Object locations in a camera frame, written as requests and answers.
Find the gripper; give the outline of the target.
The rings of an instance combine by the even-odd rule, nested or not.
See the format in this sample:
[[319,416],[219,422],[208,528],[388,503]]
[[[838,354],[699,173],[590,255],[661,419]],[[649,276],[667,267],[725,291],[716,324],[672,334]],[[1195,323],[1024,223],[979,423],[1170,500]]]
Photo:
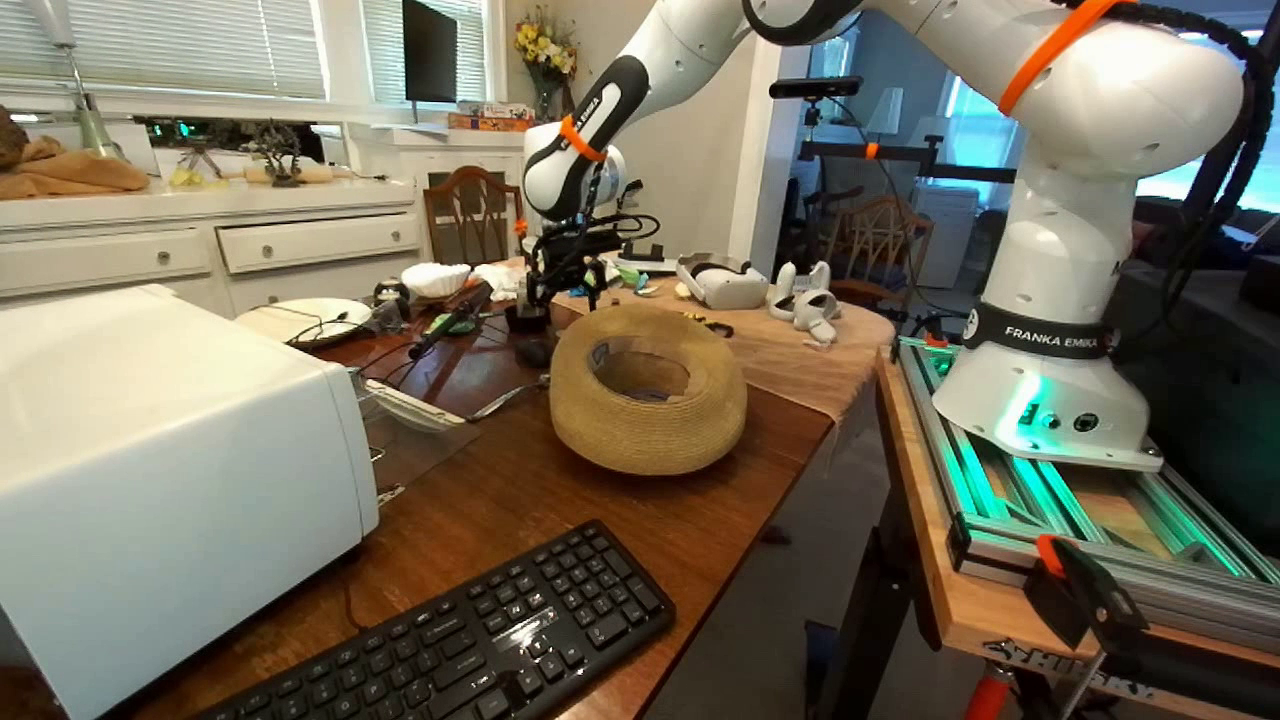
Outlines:
[[[553,288],[547,283],[544,272],[570,263],[581,263],[584,258],[620,250],[623,241],[612,227],[581,231],[577,227],[561,227],[545,232],[540,237],[540,260],[526,258],[526,304],[535,309],[548,309],[553,299]],[[598,300],[608,288],[605,264],[603,260],[588,260],[584,274],[584,293],[588,310],[594,313]]]

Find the white scalloped bowl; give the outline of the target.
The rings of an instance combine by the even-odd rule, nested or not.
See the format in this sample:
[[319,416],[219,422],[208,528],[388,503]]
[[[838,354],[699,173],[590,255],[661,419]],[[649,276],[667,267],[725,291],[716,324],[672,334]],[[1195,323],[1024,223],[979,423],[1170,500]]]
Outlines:
[[402,270],[399,281],[415,297],[447,299],[467,284],[472,272],[467,264],[419,263]]

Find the wooden chair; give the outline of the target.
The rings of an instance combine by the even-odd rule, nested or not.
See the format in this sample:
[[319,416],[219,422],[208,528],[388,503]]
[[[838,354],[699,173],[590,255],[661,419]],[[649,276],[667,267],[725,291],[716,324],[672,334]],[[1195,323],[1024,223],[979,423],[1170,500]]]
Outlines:
[[476,165],[433,172],[422,202],[433,261],[476,266],[522,252],[524,197],[506,173]]

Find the metal spoon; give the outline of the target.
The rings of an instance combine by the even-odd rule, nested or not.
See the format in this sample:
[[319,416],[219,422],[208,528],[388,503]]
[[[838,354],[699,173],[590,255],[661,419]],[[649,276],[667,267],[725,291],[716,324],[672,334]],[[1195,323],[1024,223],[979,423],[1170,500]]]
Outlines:
[[480,407],[477,411],[467,415],[465,420],[467,423],[483,421],[484,419],[488,419],[493,414],[502,410],[504,406],[512,404],[516,398],[529,395],[534,391],[547,389],[549,384],[550,384],[550,374],[549,373],[540,374],[535,382],[504,392],[503,395],[495,397],[489,404]]

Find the white headset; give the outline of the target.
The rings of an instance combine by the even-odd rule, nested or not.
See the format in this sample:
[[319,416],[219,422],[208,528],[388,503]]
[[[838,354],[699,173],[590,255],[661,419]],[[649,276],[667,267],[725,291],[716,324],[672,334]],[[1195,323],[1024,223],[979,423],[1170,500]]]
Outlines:
[[714,252],[692,252],[676,261],[676,274],[689,293],[717,311],[751,310],[765,304],[771,283],[749,260]]

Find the straw hat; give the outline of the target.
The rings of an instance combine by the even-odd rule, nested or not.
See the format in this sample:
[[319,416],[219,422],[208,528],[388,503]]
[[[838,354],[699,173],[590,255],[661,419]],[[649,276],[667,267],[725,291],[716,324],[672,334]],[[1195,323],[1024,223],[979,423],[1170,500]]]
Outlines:
[[559,441],[600,468],[677,477],[726,456],[748,419],[730,343],[681,313],[600,307],[570,323],[550,361]]

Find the vase of yellow flowers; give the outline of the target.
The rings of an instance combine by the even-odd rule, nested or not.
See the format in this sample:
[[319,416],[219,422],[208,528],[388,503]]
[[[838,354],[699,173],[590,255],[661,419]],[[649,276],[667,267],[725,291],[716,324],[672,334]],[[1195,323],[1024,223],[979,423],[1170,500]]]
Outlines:
[[515,29],[515,50],[534,87],[535,122],[559,122],[571,110],[571,85],[579,69],[576,20],[561,20],[547,4],[535,4]]

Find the wicker chair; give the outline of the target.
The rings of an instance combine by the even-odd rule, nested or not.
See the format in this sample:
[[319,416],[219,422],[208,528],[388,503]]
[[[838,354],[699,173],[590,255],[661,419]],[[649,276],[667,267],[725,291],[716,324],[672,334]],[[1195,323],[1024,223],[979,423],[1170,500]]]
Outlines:
[[897,196],[835,214],[819,245],[836,299],[877,313],[909,309],[934,223]]

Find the small tree sculpture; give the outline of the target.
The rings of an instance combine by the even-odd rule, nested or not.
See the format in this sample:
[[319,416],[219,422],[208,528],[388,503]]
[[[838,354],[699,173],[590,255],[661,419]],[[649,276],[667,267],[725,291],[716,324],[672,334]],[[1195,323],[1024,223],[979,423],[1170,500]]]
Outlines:
[[248,183],[273,188],[302,184],[301,142],[291,124],[274,119],[253,123],[253,137],[247,147],[252,163],[244,164],[243,178]]

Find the black keyboard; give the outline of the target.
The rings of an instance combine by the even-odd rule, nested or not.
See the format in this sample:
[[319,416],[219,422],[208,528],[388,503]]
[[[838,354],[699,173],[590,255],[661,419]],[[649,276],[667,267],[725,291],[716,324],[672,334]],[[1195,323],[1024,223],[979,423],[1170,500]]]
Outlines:
[[590,520],[193,720],[545,720],[673,620]]

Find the white table lamp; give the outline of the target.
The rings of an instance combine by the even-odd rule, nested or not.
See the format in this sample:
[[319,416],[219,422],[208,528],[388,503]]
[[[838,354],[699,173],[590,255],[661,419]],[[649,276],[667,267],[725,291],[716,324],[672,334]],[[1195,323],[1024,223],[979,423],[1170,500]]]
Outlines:
[[863,126],[864,131],[877,138],[896,136],[901,127],[904,99],[905,88],[899,86],[883,88],[870,118]]

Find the white sideboard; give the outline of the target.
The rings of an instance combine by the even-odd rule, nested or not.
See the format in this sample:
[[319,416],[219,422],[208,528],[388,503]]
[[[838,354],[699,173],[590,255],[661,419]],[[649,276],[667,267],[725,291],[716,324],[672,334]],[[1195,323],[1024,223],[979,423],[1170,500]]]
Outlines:
[[159,186],[0,202],[0,309],[159,283],[221,316],[361,299],[426,255],[411,183]]

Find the white box appliance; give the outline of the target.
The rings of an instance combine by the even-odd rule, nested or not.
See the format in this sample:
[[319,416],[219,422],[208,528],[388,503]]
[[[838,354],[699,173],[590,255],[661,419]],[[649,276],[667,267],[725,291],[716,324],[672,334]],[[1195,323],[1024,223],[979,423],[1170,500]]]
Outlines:
[[160,284],[0,310],[0,621],[69,720],[378,523],[344,366]]

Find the window blinds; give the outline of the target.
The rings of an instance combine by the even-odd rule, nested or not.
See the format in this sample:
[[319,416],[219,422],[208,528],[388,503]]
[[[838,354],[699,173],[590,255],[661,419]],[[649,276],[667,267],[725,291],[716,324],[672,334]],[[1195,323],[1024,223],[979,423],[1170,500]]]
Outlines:
[[458,99],[489,100],[497,0],[0,0],[0,81],[404,102],[404,5],[454,27]]

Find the silver desk lamp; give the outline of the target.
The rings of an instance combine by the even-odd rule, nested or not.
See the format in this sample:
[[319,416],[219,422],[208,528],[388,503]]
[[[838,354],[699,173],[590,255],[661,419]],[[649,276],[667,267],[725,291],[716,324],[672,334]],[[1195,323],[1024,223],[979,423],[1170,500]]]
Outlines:
[[79,124],[83,150],[101,158],[115,158],[125,161],[125,154],[110,135],[96,100],[84,88],[81,69],[76,60],[77,40],[70,23],[68,0],[23,0],[40,23],[50,44],[63,55],[74,81],[73,99],[76,117]]

